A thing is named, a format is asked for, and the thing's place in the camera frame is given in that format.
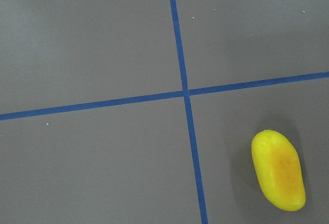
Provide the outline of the yellow mango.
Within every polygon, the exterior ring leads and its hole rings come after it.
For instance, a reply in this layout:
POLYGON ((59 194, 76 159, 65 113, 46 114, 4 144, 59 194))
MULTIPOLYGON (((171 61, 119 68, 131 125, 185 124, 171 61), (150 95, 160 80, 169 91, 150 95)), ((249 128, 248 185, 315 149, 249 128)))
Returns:
POLYGON ((306 203, 298 153, 281 133, 265 129, 251 142, 251 156, 265 198, 280 210, 293 212, 306 203))

